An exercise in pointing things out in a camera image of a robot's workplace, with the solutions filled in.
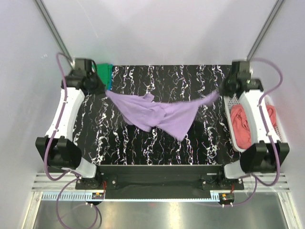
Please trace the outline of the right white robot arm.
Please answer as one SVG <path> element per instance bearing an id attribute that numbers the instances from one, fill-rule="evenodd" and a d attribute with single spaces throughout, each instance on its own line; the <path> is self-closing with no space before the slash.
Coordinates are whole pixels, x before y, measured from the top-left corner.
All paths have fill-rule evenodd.
<path id="1" fill-rule="evenodd" d="M 220 93 L 223 96 L 236 95 L 242 105 L 251 135 L 251 146 L 244 150 L 240 159 L 224 166 L 228 179 L 238 179 L 249 174 L 276 173 L 289 153 L 288 143 L 282 142 L 271 123 L 263 86 L 259 79 L 252 79 L 250 73 L 235 73 L 228 76 Z"/>

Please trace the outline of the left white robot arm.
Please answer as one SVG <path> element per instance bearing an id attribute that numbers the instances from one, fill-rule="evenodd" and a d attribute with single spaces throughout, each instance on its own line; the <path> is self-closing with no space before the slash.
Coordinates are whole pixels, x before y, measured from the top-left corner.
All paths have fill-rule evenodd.
<path id="1" fill-rule="evenodd" d="M 82 178 L 94 178 L 96 165 L 84 159 L 73 142 L 73 129 L 78 111 L 87 94 L 104 95 L 105 85 L 96 73 L 73 70 L 61 82 L 61 96 L 52 124 L 44 137 L 37 137 L 35 146 L 44 162 L 47 177 L 52 181 L 49 168 L 61 169 Z"/>

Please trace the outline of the purple t shirt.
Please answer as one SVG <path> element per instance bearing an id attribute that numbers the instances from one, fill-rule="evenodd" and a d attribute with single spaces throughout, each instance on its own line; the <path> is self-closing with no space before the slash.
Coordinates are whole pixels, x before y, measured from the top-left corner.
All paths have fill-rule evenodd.
<path id="1" fill-rule="evenodd" d="M 205 98 L 175 103 L 154 102 L 154 95 L 143 96 L 117 94 L 106 91 L 106 95 L 118 108 L 125 122 L 150 132 L 157 127 L 178 141 L 182 141 L 190 129 L 199 107 L 211 106 L 218 98 L 217 90 Z"/>

